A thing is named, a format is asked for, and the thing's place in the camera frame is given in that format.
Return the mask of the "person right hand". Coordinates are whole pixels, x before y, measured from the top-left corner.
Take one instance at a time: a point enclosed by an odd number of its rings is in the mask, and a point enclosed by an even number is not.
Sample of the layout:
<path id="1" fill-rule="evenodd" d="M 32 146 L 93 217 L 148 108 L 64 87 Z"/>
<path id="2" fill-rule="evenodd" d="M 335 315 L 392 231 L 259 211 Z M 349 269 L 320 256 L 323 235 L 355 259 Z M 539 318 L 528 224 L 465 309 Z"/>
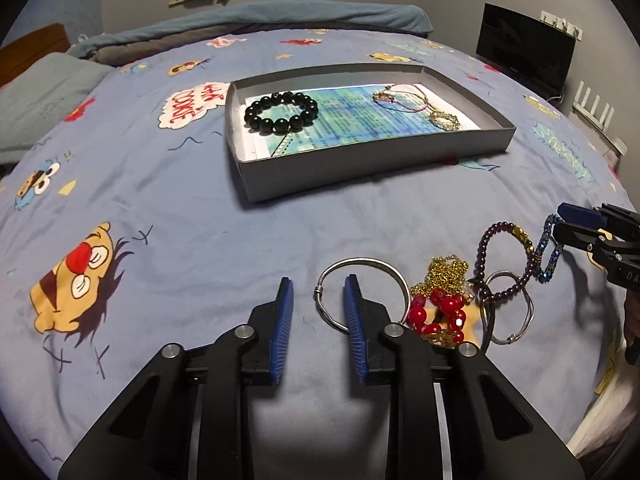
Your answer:
<path id="1" fill-rule="evenodd" d="M 628 290 L 624 301 L 624 336 L 630 348 L 640 337 L 640 301 L 638 292 Z"/>

